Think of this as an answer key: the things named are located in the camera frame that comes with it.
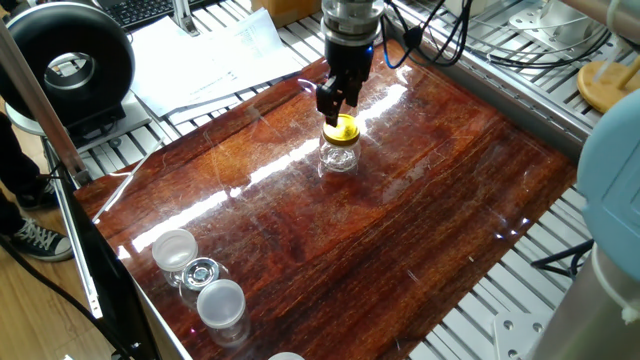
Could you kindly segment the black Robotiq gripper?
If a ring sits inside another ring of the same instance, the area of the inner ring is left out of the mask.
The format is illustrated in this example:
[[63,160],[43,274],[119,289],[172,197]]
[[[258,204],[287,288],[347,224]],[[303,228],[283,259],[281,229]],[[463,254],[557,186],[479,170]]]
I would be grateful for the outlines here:
[[325,116],[327,125],[337,126],[344,102],[351,107],[357,106],[362,85],[369,78],[373,55],[372,42],[358,46],[333,41],[325,44],[330,77],[317,87],[316,100],[317,110]]

